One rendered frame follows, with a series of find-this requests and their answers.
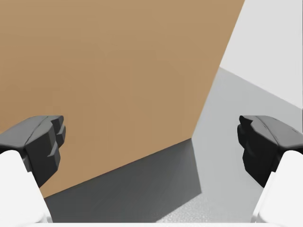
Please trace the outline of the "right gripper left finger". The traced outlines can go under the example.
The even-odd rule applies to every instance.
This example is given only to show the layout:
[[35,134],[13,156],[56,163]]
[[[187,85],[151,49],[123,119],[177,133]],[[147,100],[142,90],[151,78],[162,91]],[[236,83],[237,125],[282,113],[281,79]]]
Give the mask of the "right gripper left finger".
[[0,133],[0,224],[51,223],[40,187],[58,170],[62,115],[29,117]]

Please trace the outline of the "tall board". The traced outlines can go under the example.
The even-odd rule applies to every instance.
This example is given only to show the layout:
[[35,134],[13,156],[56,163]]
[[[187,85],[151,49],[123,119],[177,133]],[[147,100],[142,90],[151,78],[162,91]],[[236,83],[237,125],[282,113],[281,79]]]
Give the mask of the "tall board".
[[0,131],[63,115],[43,196],[189,139],[245,0],[0,0]]

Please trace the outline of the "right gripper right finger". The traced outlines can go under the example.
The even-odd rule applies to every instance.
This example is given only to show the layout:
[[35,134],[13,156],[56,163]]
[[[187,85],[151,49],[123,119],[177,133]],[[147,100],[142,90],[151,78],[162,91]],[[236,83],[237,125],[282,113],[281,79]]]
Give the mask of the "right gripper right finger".
[[263,188],[252,223],[303,223],[303,134],[265,115],[241,115],[246,172]]

